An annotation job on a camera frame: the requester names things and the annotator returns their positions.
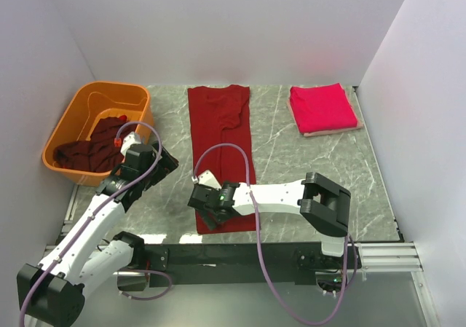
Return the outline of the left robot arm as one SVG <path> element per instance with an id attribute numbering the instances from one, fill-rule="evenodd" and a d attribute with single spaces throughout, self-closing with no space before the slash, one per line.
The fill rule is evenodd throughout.
<path id="1" fill-rule="evenodd" d="M 121 141 L 124 162 L 105 178 L 70 232 L 38 264 L 17 274 L 20 325 L 30 315 L 51 326 L 72 326 L 91 293 L 119 270 L 152 274 L 142 237 L 115 235 L 98 251 L 104 235 L 144 191 L 178 167 L 159 141 L 141 143 L 136 133 Z"/>

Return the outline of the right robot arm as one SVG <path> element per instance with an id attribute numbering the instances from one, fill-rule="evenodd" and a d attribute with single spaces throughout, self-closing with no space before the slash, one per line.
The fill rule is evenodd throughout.
<path id="1" fill-rule="evenodd" d="M 345 259 L 350 203 L 349 190 L 316 172 L 284 184 L 249 185 L 220 184 L 207 170 L 194 179 L 188 206 L 198 212 L 209 229 L 256 213 L 302 216 L 319 233 L 320 261 L 335 268 Z"/>

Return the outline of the dark red t-shirt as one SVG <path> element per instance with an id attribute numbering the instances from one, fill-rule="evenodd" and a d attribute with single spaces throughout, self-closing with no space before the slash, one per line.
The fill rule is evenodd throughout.
<path id="1" fill-rule="evenodd" d="M 250 88 L 229 85 L 223 88 L 194 87 L 187 90 L 193 164 L 197 172 L 209 170 L 219 183 L 245 182 L 245 162 L 233 147 L 218 147 L 199 161 L 210 147 L 233 143 L 247 155 L 249 176 L 256 183 L 250 133 Z"/>

